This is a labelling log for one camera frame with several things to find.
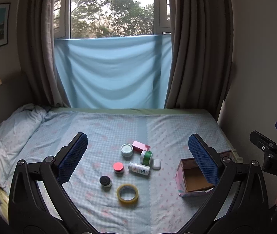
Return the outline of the black lid jar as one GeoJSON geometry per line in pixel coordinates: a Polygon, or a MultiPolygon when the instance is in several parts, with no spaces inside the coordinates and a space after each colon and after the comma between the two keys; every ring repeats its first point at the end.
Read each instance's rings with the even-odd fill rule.
{"type": "Polygon", "coordinates": [[[101,176],[99,182],[104,188],[110,188],[112,186],[112,180],[107,175],[101,176]]]}

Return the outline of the red lid jar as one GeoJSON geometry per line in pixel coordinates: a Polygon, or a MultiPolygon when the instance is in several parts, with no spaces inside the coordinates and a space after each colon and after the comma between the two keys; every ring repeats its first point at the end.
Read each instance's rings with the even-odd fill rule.
{"type": "Polygon", "coordinates": [[[113,164],[113,169],[116,174],[123,174],[124,173],[124,165],[121,162],[116,162],[113,164]]]}

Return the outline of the yellow tape roll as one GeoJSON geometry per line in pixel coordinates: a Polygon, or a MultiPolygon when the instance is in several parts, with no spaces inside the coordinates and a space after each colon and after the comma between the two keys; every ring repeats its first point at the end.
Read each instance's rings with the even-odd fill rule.
{"type": "Polygon", "coordinates": [[[135,204],[138,201],[138,189],[132,184],[122,184],[116,191],[119,202],[122,204],[135,204]]]}

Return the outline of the white vitamin bottle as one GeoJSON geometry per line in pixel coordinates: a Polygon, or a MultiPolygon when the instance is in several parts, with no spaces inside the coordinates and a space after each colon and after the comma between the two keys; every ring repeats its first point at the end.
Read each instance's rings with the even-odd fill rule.
{"type": "Polygon", "coordinates": [[[131,172],[140,174],[140,175],[144,175],[144,176],[148,176],[150,173],[150,167],[146,166],[146,165],[142,165],[142,164],[137,164],[137,163],[133,163],[130,162],[128,165],[128,169],[131,172]]]}

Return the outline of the green white jar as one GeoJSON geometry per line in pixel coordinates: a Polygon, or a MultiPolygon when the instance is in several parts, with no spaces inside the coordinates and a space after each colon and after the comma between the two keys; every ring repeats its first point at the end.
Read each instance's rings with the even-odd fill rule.
{"type": "Polygon", "coordinates": [[[140,163],[142,165],[150,166],[152,162],[153,153],[151,151],[142,151],[140,155],[140,163]]]}

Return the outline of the pink red box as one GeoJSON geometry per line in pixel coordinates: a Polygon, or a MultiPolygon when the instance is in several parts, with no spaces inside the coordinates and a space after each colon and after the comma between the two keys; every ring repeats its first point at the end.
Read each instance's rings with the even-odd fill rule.
{"type": "Polygon", "coordinates": [[[150,151],[150,146],[147,145],[147,144],[144,144],[144,143],[141,143],[141,142],[138,142],[138,141],[134,141],[132,143],[132,147],[133,147],[133,150],[138,152],[138,153],[142,153],[143,151],[150,151]]]}

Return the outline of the pink cardboard box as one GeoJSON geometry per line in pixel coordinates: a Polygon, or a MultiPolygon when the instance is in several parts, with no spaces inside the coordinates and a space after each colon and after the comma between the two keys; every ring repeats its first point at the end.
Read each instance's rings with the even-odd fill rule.
{"type": "Polygon", "coordinates": [[[182,198],[206,195],[214,188],[213,184],[208,183],[194,158],[179,162],[174,179],[182,198]]]}

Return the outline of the floral pillow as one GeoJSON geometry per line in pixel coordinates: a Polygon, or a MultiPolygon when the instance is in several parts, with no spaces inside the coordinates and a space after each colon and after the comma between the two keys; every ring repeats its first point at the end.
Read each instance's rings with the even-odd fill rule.
{"type": "Polygon", "coordinates": [[[39,128],[45,115],[44,108],[26,104],[0,123],[0,187],[5,191],[11,186],[12,168],[18,155],[39,128]]]}

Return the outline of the white earbuds case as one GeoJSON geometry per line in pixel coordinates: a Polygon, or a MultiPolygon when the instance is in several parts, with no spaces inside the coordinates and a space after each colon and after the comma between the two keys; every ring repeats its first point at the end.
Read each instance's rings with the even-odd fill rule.
{"type": "Polygon", "coordinates": [[[152,161],[152,168],[154,170],[160,170],[161,169],[161,161],[159,159],[154,159],[152,161]]]}

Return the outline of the pale green lid jar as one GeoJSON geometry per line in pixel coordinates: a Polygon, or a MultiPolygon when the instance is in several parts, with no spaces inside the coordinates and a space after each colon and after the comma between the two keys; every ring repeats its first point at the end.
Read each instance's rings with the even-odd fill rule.
{"type": "Polygon", "coordinates": [[[133,155],[133,146],[131,144],[123,144],[121,146],[121,154],[123,157],[131,157],[133,155]]]}

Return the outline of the right brown curtain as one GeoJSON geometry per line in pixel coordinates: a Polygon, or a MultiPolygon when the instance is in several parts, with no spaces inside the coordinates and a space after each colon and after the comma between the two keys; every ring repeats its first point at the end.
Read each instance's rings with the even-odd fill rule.
{"type": "Polygon", "coordinates": [[[232,70],[232,2],[169,1],[172,63],[165,107],[204,109],[218,119],[232,70]]]}

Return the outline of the brown curtain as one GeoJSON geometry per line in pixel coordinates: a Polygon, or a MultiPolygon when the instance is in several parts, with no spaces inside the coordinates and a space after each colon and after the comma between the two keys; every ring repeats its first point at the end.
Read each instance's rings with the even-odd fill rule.
{"type": "Polygon", "coordinates": [[[169,1],[172,63],[165,107],[204,109],[218,119],[232,70],[232,2],[169,1]]]}
{"type": "Polygon", "coordinates": [[[54,0],[19,0],[18,55],[36,101],[69,107],[54,60],[53,5],[54,0]]]}

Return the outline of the light blue hanging cloth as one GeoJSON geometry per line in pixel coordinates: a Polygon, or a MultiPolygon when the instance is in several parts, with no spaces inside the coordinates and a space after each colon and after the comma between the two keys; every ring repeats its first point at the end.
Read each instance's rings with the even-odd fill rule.
{"type": "Polygon", "coordinates": [[[172,61],[170,35],[56,39],[54,57],[72,108],[165,106],[172,61]]]}

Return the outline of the left brown curtain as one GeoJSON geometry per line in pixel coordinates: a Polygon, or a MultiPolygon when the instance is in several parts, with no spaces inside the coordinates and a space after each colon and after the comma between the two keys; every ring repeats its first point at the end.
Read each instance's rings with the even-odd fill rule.
{"type": "Polygon", "coordinates": [[[18,55],[36,101],[69,107],[54,60],[53,5],[54,0],[19,0],[18,55]]]}

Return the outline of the window frame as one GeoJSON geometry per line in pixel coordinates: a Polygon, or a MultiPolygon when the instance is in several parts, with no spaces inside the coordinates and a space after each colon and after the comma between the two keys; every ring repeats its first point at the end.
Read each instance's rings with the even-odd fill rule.
{"type": "Polygon", "coordinates": [[[169,0],[54,0],[57,39],[170,33],[169,0]]]}

